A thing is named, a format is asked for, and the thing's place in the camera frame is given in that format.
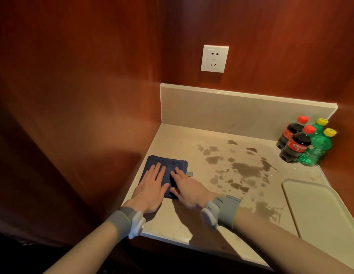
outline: green plastic bottle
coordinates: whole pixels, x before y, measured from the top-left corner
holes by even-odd
[[[316,135],[323,135],[324,129],[326,128],[326,125],[328,124],[328,120],[324,118],[319,118],[316,123],[314,123],[312,126],[315,128],[315,132],[309,135],[309,137],[312,139]]]
[[[298,157],[298,162],[305,166],[315,166],[318,159],[332,147],[331,138],[336,133],[335,130],[325,129],[323,135],[313,137],[311,145]]]

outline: blue towel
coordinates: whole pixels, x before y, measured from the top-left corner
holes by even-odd
[[[168,158],[162,158],[162,157],[157,157],[157,156],[149,156],[147,159],[147,162],[145,164],[144,170],[143,170],[143,175],[140,178],[139,183],[141,182],[141,180],[144,177],[145,172],[147,172],[147,170],[149,170],[149,168],[154,164],[156,165],[158,162],[161,163],[161,168],[162,166],[166,167],[166,172],[163,176],[162,179],[162,186],[166,183],[169,184],[169,188],[166,192],[166,194],[164,195],[164,197],[166,198],[177,198],[172,192],[171,192],[171,187],[177,187],[175,180],[172,178],[171,176],[171,171],[174,171],[176,167],[179,168],[179,170],[182,170],[184,172],[184,174],[186,174],[187,172],[187,161],[185,160],[174,160],[174,159],[168,159]]]

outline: plastic bottle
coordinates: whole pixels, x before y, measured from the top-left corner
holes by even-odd
[[[310,138],[315,137],[316,135],[323,134],[326,125],[328,124],[328,120],[324,118],[319,118],[316,123],[312,126],[315,128],[315,132],[310,135]]]
[[[299,133],[300,131],[303,130],[304,125],[307,124],[308,120],[309,120],[308,117],[302,115],[299,116],[296,123],[289,124],[286,130],[282,133],[279,140],[277,141],[276,146],[279,149],[283,149],[293,134]]]
[[[285,148],[280,152],[280,158],[288,163],[298,162],[298,157],[304,153],[311,144],[310,134],[314,133],[315,128],[311,125],[304,127],[303,131],[294,134],[287,142]]]
[[[325,129],[323,135],[313,137],[311,145],[299,156],[298,162],[305,166],[315,166],[318,159],[332,147],[331,138],[336,133],[333,129]]]

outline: wall socket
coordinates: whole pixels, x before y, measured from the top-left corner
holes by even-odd
[[[229,46],[204,45],[201,71],[223,73],[228,50]]]

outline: marble countertop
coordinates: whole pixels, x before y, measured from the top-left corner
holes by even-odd
[[[186,160],[193,178],[209,190],[242,198],[241,206],[297,235],[281,183],[288,178],[328,182],[319,167],[288,164],[279,152],[271,140],[161,124],[125,200],[138,185],[148,156]],[[145,218],[142,236],[268,266],[237,235],[221,226],[209,229],[199,212],[188,210],[178,200],[164,198],[159,210]]]

